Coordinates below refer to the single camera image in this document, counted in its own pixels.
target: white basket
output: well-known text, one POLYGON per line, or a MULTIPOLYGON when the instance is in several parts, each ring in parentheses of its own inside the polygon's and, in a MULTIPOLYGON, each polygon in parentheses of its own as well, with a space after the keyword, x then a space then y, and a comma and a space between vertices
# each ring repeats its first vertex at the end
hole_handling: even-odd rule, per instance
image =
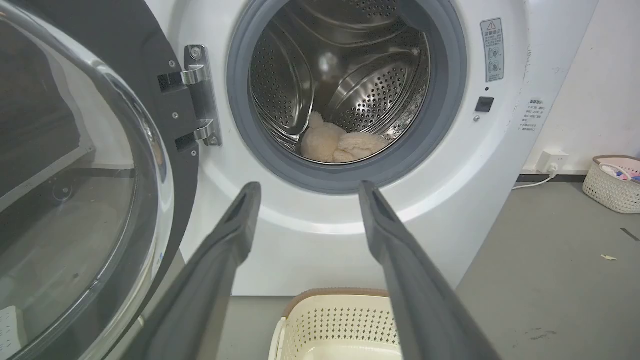
POLYGON ((623 214, 640 213, 640 182, 628 172, 640 172, 640 159, 631 156, 605 155, 593 158, 593 164, 582 185, 582 191, 613 211, 623 214), (627 180, 607 174, 603 168, 622 171, 627 180))
POLYGON ((311 290, 296 297, 278 322, 269 360, 401 360, 387 292, 311 290))

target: label sticker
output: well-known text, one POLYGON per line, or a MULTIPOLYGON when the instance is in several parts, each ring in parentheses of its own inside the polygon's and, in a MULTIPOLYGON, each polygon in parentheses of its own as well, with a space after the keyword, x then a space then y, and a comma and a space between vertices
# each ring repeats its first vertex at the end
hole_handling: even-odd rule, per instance
POLYGON ((504 78, 504 42, 502 41, 502 20, 491 19, 480 23, 484 39, 484 60, 486 82, 504 78))
POLYGON ((547 107, 544 101, 533 98, 527 105, 527 111, 524 113, 524 117, 518 124, 518 130, 530 131, 532 134, 536 133, 536 130, 540 130, 542 125, 540 122, 547 112, 547 107))

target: front-load washing machine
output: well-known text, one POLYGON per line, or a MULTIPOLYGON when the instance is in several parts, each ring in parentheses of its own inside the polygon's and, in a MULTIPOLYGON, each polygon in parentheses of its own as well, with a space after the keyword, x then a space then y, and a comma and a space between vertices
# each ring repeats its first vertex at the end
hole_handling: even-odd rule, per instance
POLYGON ((234 295, 384 288, 362 180, 456 286, 596 4, 0 1, 0 309, 24 322, 21 354, 114 339, 252 181, 234 295), (311 158, 314 113, 384 146, 311 158))

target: towel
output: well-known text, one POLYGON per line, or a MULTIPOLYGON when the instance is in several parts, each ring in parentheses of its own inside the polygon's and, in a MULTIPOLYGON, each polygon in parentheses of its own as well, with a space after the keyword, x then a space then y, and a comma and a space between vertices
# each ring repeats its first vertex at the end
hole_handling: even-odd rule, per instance
POLYGON ((347 133, 324 122, 322 115, 309 115, 309 129, 302 138, 302 156, 324 163, 347 163, 371 156, 384 149, 389 142, 380 135, 347 133))

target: power outlet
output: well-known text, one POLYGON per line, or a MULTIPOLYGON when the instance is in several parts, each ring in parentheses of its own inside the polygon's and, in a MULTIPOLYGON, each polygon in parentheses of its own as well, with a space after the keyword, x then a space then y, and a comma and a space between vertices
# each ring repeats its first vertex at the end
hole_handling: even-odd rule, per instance
POLYGON ((538 159, 538 163, 536 164, 536 170, 547 174, 550 171, 551 164, 556 164, 557 171, 561 171, 566 164, 566 161, 569 160, 569 154, 560 151, 560 150, 544 150, 542 155, 540 155, 540 159, 538 159))

